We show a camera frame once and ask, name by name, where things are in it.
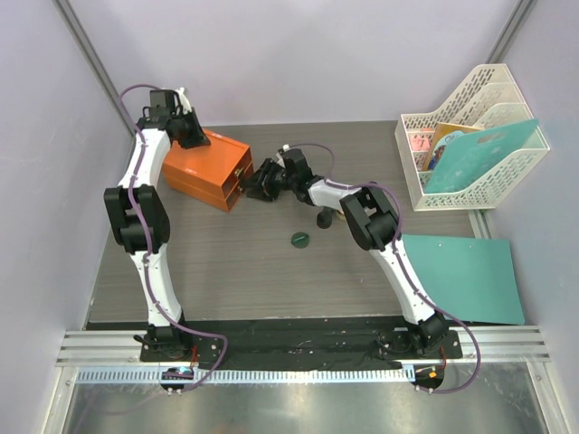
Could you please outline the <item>orange drawer organizer box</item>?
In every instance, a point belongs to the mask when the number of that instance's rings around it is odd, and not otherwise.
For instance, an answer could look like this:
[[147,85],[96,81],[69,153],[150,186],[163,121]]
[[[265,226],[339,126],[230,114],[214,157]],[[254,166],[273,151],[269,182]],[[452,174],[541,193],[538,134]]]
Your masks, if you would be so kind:
[[242,159],[252,159],[251,148],[212,130],[204,132],[210,145],[184,149],[174,143],[162,174],[171,188],[228,212],[226,198],[235,186],[232,171]]

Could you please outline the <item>clear drawer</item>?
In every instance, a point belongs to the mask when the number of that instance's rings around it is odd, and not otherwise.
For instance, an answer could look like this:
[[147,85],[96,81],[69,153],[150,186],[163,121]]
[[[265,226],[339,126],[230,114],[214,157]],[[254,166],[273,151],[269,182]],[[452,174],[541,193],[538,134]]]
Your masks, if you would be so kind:
[[231,190],[229,195],[226,198],[226,205],[227,211],[230,212],[233,207],[239,202],[239,200],[245,194],[247,188],[250,186],[250,182],[248,179],[242,178],[240,179]]
[[232,171],[231,179],[234,184],[244,187],[246,180],[253,174],[253,162],[250,157],[242,159]]

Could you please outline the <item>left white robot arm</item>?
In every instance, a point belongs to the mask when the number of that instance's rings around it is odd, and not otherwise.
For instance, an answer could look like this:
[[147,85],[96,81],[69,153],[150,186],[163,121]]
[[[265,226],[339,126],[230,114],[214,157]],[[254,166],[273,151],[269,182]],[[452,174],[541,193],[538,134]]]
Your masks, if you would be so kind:
[[134,149],[119,183],[103,199],[115,242],[135,265],[147,303],[147,328],[135,338],[144,361],[181,361],[194,348],[167,261],[170,221],[157,184],[173,146],[207,146],[186,90],[148,86],[149,103],[133,123]]

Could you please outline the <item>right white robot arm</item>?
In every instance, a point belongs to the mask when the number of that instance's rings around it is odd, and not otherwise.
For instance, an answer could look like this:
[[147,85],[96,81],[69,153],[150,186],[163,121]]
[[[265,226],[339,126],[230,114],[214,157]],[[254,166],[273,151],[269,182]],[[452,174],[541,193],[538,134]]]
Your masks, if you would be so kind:
[[296,199],[318,207],[318,226],[332,224],[332,212],[341,212],[356,245],[376,260],[386,275],[403,312],[407,350],[427,357],[441,350],[449,326],[442,311],[428,296],[405,251],[399,212],[376,183],[341,184],[312,172],[296,147],[282,148],[252,175],[241,178],[246,195],[264,202],[291,191]]

